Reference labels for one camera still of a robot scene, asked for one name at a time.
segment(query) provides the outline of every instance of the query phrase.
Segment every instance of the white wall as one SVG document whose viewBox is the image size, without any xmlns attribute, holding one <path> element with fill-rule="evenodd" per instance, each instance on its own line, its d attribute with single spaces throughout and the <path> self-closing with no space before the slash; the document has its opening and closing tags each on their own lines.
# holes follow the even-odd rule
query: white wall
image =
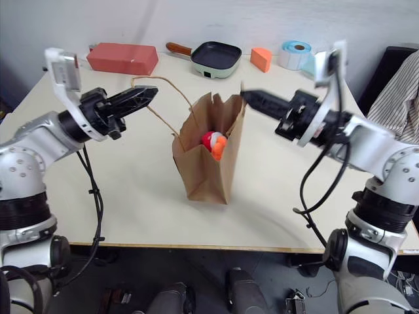
<svg viewBox="0 0 419 314">
<path fill-rule="evenodd" d="M 276 54 L 289 39 L 315 49 L 347 39 L 347 81 L 357 98 L 385 47 L 419 43 L 419 1 L 0 0 L 0 87 L 20 101 L 42 76 L 48 46 L 85 54 L 101 41 L 165 51 L 167 41 L 216 40 Z"/>
</svg>

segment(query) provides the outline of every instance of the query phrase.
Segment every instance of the paper bag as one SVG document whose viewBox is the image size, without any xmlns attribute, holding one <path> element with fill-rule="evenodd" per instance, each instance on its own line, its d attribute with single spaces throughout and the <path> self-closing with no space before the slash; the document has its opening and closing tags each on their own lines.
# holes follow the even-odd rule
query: paper bag
<svg viewBox="0 0 419 314">
<path fill-rule="evenodd" d="M 233 95 L 223 103 L 219 94 L 212 98 L 209 93 L 193 105 L 192 111 L 172 143 L 173 158 L 187 197 L 227 204 L 242 136 L 245 113 L 242 98 Z M 219 131 L 227 137 L 219 162 L 201 144 L 201 137 L 208 131 Z"/>
</svg>

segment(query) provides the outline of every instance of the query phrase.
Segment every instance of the black frying pan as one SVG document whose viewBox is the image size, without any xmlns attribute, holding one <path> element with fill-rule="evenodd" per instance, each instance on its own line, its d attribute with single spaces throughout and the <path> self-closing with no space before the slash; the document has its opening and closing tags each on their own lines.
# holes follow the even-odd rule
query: black frying pan
<svg viewBox="0 0 419 314">
<path fill-rule="evenodd" d="M 228 77 L 237 68 L 242 56 L 240 48 L 217 41 L 207 41 L 194 51 L 175 43 L 167 43 L 166 48 L 171 52 L 190 56 L 195 69 L 211 79 Z"/>
</svg>

